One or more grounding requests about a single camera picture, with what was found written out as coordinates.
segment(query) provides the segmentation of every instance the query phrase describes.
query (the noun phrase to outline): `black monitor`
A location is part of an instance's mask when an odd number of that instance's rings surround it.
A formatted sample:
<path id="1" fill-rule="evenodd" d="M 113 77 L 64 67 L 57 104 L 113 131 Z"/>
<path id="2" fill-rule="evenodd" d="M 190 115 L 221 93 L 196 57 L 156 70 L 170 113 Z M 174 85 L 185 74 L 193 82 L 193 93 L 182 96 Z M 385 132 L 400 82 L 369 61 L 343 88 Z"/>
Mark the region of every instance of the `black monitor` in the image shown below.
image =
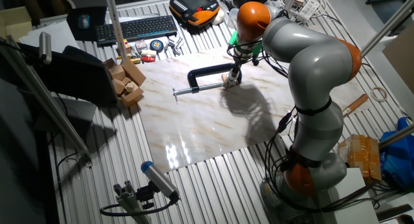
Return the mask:
<path id="1" fill-rule="evenodd" d="M 39 48 L 20 43 L 20 48 L 39 56 Z M 98 107 L 118 107 L 111 75 L 97 58 L 68 47 L 63 54 L 52 52 L 49 65 L 34 68 L 49 91 L 81 98 Z"/>

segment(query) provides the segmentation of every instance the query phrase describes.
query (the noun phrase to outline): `keyboard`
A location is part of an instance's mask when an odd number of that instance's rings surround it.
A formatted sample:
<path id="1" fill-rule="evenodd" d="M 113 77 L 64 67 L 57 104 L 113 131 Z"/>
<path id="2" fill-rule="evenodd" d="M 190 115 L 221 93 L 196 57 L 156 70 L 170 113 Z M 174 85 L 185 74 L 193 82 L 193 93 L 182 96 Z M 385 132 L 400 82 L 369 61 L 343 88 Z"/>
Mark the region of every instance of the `keyboard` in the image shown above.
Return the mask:
<path id="1" fill-rule="evenodd" d="M 177 33 L 173 16 L 149 17 L 121 23 L 122 36 L 127 41 L 172 36 Z M 116 43 L 112 24 L 95 26 L 98 47 Z"/>

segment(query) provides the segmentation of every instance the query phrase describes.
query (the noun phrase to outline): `metal rod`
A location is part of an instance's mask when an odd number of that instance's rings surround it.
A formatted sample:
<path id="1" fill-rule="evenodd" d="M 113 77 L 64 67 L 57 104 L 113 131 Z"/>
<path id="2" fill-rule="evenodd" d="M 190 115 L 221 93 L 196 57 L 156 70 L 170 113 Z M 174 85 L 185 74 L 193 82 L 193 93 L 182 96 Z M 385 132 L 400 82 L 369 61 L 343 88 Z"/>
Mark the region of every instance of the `metal rod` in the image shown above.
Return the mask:
<path id="1" fill-rule="evenodd" d="M 285 7 L 283 7 L 288 13 L 290 13 L 290 9 L 292 8 L 293 2 L 295 0 L 286 0 Z"/>
<path id="2" fill-rule="evenodd" d="M 11 44 L 17 48 L 19 46 L 11 38 L 8 37 L 8 44 Z M 72 124 L 66 118 L 63 111 L 58 104 L 53 100 L 45 84 L 41 81 L 38 74 L 35 72 L 32 66 L 26 64 L 25 59 L 21 53 L 6 46 L 0 46 L 0 53 L 6 58 L 7 62 L 16 71 L 22 81 L 27 85 L 39 103 L 45 108 L 46 112 L 50 115 L 53 121 L 58 125 L 59 129 L 73 141 L 75 148 L 80 154 L 90 156 L 89 150 L 81 137 L 78 135 Z"/>
<path id="3" fill-rule="evenodd" d="M 414 0 L 407 0 L 398 10 L 395 12 L 380 32 L 376 33 L 374 37 L 365 45 L 361 50 L 361 56 L 364 58 L 375 47 L 375 45 L 396 25 L 403 19 L 407 12 L 414 6 Z"/>
<path id="4" fill-rule="evenodd" d="M 224 86 L 226 86 L 224 82 L 217 83 L 217 84 L 210 84 L 210 85 L 202 85 L 199 87 L 199 91 L 205 91 L 208 89 L 214 89 L 214 88 L 224 87 Z M 175 97 L 175 101 L 177 102 L 177 104 L 179 103 L 177 99 L 177 95 L 184 95 L 184 94 L 189 94 L 192 92 L 193 92 L 193 88 L 181 89 L 181 90 L 176 91 L 175 86 L 173 86 L 173 96 Z"/>
<path id="5" fill-rule="evenodd" d="M 116 42 L 118 44 L 118 50 L 121 55 L 122 61 L 127 58 L 127 50 L 125 48 L 124 37 L 122 36 L 121 24 L 118 19 L 118 12 L 116 11 L 115 0 L 106 0 L 109 9 L 109 15 L 111 16 L 112 26 L 114 27 Z"/>
<path id="6" fill-rule="evenodd" d="M 403 139 L 404 137 L 407 137 L 408 135 L 414 133 L 414 124 L 411 124 L 405 128 L 403 128 L 402 130 L 392 134 L 391 136 L 389 136 L 388 138 L 386 138 L 385 140 L 380 141 L 380 143 L 378 143 L 378 146 L 381 149 L 384 149 L 385 147 L 389 146 L 390 144 L 397 142 L 401 139 Z"/>

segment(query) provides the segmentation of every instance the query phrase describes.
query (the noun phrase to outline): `blue bag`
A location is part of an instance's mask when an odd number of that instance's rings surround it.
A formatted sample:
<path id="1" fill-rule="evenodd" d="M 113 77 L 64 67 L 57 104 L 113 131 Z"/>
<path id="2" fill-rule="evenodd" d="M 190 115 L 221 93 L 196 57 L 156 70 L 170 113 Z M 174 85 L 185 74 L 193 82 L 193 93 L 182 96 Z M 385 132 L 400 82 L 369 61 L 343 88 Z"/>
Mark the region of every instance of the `blue bag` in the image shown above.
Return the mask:
<path id="1" fill-rule="evenodd" d="M 398 120 L 398 130 L 402 130 L 407 126 L 408 123 L 405 117 Z M 394 133 L 396 131 L 385 132 L 381 140 Z M 408 135 L 382 150 L 380 152 L 380 163 L 384 179 L 392 179 L 401 188 L 414 191 L 414 136 Z"/>

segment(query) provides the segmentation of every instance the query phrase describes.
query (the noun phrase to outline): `marble slab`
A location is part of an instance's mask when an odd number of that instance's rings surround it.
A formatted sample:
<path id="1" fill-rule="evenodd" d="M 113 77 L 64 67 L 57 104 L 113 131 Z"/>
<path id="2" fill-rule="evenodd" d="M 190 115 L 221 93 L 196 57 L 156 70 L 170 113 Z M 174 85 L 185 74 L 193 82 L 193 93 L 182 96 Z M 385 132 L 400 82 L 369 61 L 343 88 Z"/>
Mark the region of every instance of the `marble slab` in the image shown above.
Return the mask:
<path id="1" fill-rule="evenodd" d="M 162 172 L 269 140 L 279 120 L 294 106 L 288 80 L 264 61 L 257 67 L 242 66 L 241 85 L 180 95 L 176 103 L 172 87 L 188 88 L 190 70 L 232 62 L 226 48 L 220 48 L 138 66 L 147 77 L 138 103 L 140 116 L 153 161 Z M 214 84 L 221 82 L 221 76 L 197 81 Z M 352 80 L 332 90 L 331 97 L 343 109 L 362 94 Z M 365 103 L 356 111 L 367 108 Z"/>

